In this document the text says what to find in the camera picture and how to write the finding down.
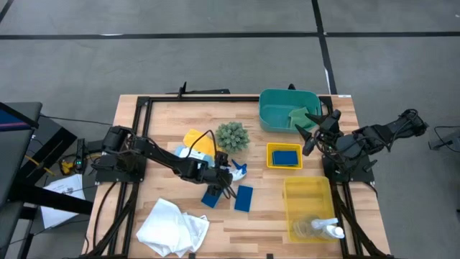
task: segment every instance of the yellow plastic bin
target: yellow plastic bin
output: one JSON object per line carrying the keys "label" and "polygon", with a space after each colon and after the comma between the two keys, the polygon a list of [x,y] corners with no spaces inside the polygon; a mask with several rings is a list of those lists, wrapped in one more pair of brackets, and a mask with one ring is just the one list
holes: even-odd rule
{"label": "yellow plastic bin", "polygon": [[[295,151],[297,153],[297,165],[273,165],[273,151]],[[302,146],[299,144],[267,143],[267,167],[276,169],[302,169]]]}
{"label": "yellow plastic bin", "polygon": [[285,179],[283,195],[289,241],[301,243],[337,242],[337,240],[324,240],[314,236],[300,237],[294,230],[294,224],[298,224],[298,222],[336,217],[332,203],[331,187],[326,177],[288,177]]}

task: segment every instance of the teal plastic bin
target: teal plastic bin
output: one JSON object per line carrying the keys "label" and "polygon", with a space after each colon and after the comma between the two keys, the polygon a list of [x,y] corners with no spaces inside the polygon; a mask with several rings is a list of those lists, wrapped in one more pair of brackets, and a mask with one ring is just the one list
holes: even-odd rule
{"label": "teal plastic bin", "polygon": [[319,98],[310,91],[265,89],[259,98],[260,127],[267,132],[298,134],[296,129],[290,128],[289,113],[302,107],[306,107],[310,114],[322,113]]}

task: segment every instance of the black floor stripe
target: black floor stripe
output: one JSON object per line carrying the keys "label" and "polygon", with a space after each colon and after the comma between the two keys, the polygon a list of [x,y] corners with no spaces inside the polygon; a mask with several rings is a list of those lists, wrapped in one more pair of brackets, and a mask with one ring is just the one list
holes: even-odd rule
{"label": "black floor stripe", "polygon": [[334,72],[332,71],[331,57],[329,56],[328,44],[324,37],[323,20],[319,11],[318,0],[311,0],[313,6],[313,13],[315,14],[316,26],[318,28],[319,45],[321,46],[321,55],[323,56],[323,64],[326,69],[326,77],[328,80],[329,93],[337,94],[336,81],[334,79]]}
{"label": "black floor stripe", "polygon": [[3,20],[3,18],[5,17],[6,13],[8,12],[9,10],[9,7],[11,7],[11,5],[13,4],[14,0],[8,0],[8,2],[5,4],[5,6],[3,6],[3,9],[1,10],[0,12],[0,22]]}
{"label": "black floor stripe", "polygon": [[317,32],[202,32],[120,35],[0,35],[0,40],[136,40],[317,37]]}
{"label": "black floor stripe", "polygon": [[327,32],[326,37],[458,37],[460,32]]}

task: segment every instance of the green sponge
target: green sponge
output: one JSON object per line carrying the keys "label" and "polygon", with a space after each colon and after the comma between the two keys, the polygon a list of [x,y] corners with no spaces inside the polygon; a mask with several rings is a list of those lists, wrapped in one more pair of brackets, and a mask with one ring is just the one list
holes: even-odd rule
{"label": "green sponge", "polygon": [[307,118],[307,116],[305,116],[305,114],[307,113],[309,112],[306,107],[290,111],[290,128],[295,129],[296,124],[298,124],[302,128],[314,125],[314,123],[309,118]]}

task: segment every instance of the green spiky ball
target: green spiky ball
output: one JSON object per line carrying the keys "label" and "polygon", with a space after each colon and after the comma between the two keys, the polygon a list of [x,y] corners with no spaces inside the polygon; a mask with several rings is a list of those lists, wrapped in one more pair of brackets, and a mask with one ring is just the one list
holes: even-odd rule
{"label": "green spiky ball", "polygon": [[228,154],[247,148],[249,135],[241,122],[221,124],[216,131],[217,145]]}

